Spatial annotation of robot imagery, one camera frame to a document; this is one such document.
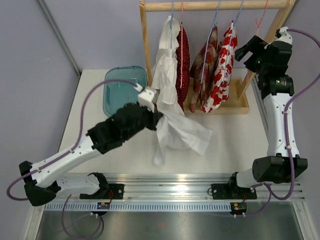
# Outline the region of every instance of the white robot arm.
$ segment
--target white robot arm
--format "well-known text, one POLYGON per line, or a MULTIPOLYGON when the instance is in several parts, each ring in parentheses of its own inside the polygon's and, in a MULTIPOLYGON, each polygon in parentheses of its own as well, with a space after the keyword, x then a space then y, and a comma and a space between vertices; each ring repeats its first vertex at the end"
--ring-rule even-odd
POLYGON ((140 85, 136 89, 139 91, 138 103, 125 105, 106 121, 88 130, 76 148, 68 147, 40 162, 25 161, 19 165, 22 176, 35 172, 24 178, 25 193, 33 206, 46 204, 57 196, 80 194, 82 199, 102 199, 105 196, 109 185, 102 173, 73 177, 64 174, 87 160, 122 146, 144 128, 156 130, 162 117, 155 107, 158 92, 140 85))
POLYGON ((227 184, 212 185, 212 189, 218 187, 221 189, 216 194, 213 193, 214 199, 243 199, 244 193, 249 193, 247 197, 252 193, 253 190, 251 191, 250 188, 254 185, 289 183, 291 164, 287 148, 290 148, 292 153, 295 178, 308 167, 308 161, 300 157, 295 141, 293 105, 290 101, 294 95, 294 82, 290 76, 286 75, 292 54, 292 37, 287 29, 287 27, 280 28, 276 32, 277 39, 269 44, 258 36, 254 36, 245 46, 235 51, 237 61, 240 61, 248 52, 252 53, 244 64, 247 69, 258 74, 258 87, 267 112, 268 150, 266 157, 253 161, 252 168, 233 173, 227 184), (289 142, 286 141, 286 129, 288 129, 289 142))

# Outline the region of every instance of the red and white patterned cloth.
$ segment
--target red and white patterned cloth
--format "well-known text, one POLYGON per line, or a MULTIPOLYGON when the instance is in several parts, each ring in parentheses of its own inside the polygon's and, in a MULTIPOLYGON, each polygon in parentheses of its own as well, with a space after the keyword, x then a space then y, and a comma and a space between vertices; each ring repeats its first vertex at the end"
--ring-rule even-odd
POLYGON ((178 104, 184 110, 184 101, 186 100, 188 90, 189 90, 189 67, 190 67, 190 53, 189 53, 189 43, 186 31, 181 23, 182 31, 179 32, 178 37, 176 38, 179 43, 179 47, 175 51, 176 59, 177 59, 177 68, 176 68, 176 82, 175 89, 178 96, 178 104))
POLYGON ((193 96, 189 109, 192 113, 196 111, 197 102, 202 106, 208 99, 211 88, 212 78, 215 72, 216 60, 217 60, 217 45, 218 45, 218 27, 215 26, 212 29, 212 33, 209 38, 208 47, 206 50, 207 43, 204 44, 190 69, 190 77, 193 78, 193 96))
POLYGON ((217 109, 221 102, 225 102, 229 98, 229 84, 234 66, 235 48, 238 45, 234 21, 230 23, 223 37, 224 40, 220 42, 217 49, 219 57, 212 79, 211 94, 202 106, 202 111, 205 113, 210 113, 212 110, 217 109))

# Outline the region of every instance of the white tabletop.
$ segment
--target white tabletop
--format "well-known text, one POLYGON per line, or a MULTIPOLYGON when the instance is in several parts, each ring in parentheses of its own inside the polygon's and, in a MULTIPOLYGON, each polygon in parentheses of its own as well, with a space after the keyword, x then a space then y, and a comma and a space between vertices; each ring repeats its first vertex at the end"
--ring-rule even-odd
MULTIPOLYGON (((108 70, 84 70, 75 94, 71 112, 63 135, 61 149, 74 144, 80 122, 80 109, 88 91, 105 79, 108 70)), ((245 69, 234 69, 233 77, 244 77, 245 69)), ((250 86, 246 91, 250 111, 246 115, 188 115, 212 129, 212 138, 204 156, 192 150, 167 152, 164 166, 156 166, 153 156, 157 149, 156 133, 144 129, 122 147, 88 160, 70 172, 112 174, 209 174, 233 173, 252 167, 253 160, 264 157, 268 141, 250 86)), ((84 112, 84 132, 105 121, 103 86, 88 100, 84 112)))

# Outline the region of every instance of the wooden clothes rack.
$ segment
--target wooden clothes rack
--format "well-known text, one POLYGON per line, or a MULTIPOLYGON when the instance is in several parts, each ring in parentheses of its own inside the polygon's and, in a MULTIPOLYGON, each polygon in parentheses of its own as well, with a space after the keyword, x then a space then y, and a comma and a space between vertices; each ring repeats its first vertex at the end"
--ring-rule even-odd
MULTIPOLYGON (((183 3, 183 11, 215 11, 218 6, 218 1, 191 1, 183 3)), ((241 0, 221 1, 220 10, 239 10, 241 7, 241 0)), ((265 9, 267 0, 245 0, 242 6, 243 10, 265 9)), ((268 9, 278 9, 278 12, 270 25, 270 28, 264 38, 267 43, 275 39, 277 29, 281 28, 286 21, 291 9, 295 4, 295 0, 269 0, 268 9)), ((174 11, 182 10, 181 2, 158 2, 147 3, 145 0, 139 0, 142 36, 144 43, 144 53, 146 61, 146 71, 148 76, 148 85, 152 84, 151 59, 149 49, 149 36, 147 27, 147 12, 171 12, 172 7, 174 11)), ((246 90, 253 80, 255 73, 248 73, 244 80, 232 79, 229 87, 229 99, 223 102, 221 106, 213 110, 211 113, 204 113, 200 106, 197 107, 197 114, 247 114, 249 112, 249 105, 246 96, 246 90)), ((191 93, 193 93, 192 81, 190 81, 189 94, 184 102, 184 110, 187 113, 189 103, 191 100, 191 93)))

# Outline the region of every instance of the translucent blue container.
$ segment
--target translucent blue container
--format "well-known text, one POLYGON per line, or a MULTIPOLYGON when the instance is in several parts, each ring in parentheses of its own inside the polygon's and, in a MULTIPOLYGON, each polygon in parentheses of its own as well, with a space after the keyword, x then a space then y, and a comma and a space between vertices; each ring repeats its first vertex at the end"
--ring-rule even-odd
MULTIPOLYGON (((124 79, 140 84, 148 85, 147 73, 140 66, 116 67, 108 71, 104 80, 124 79)), ((127 103, 138 101, 138 91, 131 84, 125 82, 110 82, 103 88, 103 111, 110 117, 127 103)))

